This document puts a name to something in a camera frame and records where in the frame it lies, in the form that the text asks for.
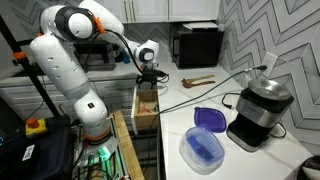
red emergency stop button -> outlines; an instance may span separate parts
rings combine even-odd
[[[38,120],[36,118],[29,118],[26,120],[26,124],[28,125],[29,128],[37,128],[39,127]]]

microwave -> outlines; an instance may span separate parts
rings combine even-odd
[[[214,29],[187,29],[170,24],[169,49],[178,69],[212,67],[218,63],[223,32]]]

green light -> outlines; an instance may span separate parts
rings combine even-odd
[[[106,161],[110,158],[110,152],[106,147],[99,149],[99,155],[102,161]]]

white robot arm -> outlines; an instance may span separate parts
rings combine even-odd
[[[84,0],[79,7],[56,5],[45,9],[41,15],[41,28],[43,35],[31,43],[37,63],[73,105],[85,130],[85,138],[96,143],[107,139],[110,132],[107,109],[90,87],[88,78],[74,55],[73,43],[88,40],[98,31],[101,38],[119,45],[130,54],[126,45],[114,34],[123,35],[123,25],[97,2]],[[143,62],[147,69],[154,69],[158,43],[149,40],[145,44],[139,44],[123,36],[122,38],[135,59]]]

electrical outlet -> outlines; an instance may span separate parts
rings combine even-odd
[[[276,64],[277,59],[278,59],[278,56],[275,56],[268,52],[266,53],[262,61],[262,65],[266,65],[267,69],[263,71],[263,75],[265,75],[266,77],[270,76],[270,73],[273,69],[273,66]]]

